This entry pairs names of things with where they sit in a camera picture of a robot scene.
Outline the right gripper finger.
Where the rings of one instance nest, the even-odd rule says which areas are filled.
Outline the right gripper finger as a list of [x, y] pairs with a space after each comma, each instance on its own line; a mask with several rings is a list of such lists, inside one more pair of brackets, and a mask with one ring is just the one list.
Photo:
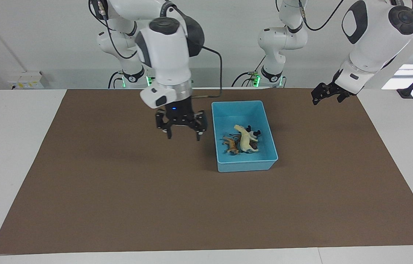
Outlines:
[[171, 126], [173, 125], [170, 119], [167, 119], [167, 122], [164, 121], [166, 116], [166, 110], [158, 109], [155, 114], [156, 127], [166, 133], [168, 140], [172, 138]]
[[208, 121], [204, 110], [200, 110], [193, 115], [191, 129], [196, 132], [196, 141], [199, 142], [201, 140], [201, 136], [208, 129]]

